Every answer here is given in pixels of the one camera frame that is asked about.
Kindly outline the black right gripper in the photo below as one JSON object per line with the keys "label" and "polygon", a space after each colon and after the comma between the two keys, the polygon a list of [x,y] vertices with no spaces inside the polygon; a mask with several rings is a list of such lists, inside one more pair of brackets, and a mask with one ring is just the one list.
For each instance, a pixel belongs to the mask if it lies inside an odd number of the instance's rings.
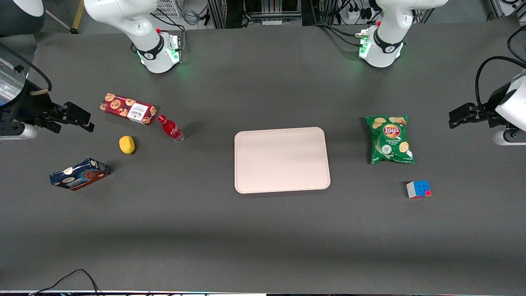
{"label": "black right gripper", "polygon": [[51,101],[48,93],[31,95],[41,89],[26,80],[19,95],[8,103],[8,129],[21,131],[21,124],[43,127],[53,133],[60,133],[61,124],[79,126],[93,132],[95,125],[90,122],[91,114],[72,102],[60,106]]}

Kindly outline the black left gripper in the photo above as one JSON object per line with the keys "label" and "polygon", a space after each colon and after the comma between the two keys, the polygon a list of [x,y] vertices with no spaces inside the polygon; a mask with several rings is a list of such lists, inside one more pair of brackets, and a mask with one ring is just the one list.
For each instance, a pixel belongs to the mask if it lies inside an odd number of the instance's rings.
{"label": "black left gripper", "polygon": [[480,123],[487,121],[489,127],[496,127],[507,125],[507,120],[496,112],[496,107],[505,98],[510,84],[505,84],[497,90],[493,91],[488,101],[482,105],[485,113],[482,111],[478,113],[478,107],[474,103],[468,102],[462,106],[457,107],[449,112],[449,128],[456,127],[468,123]]}

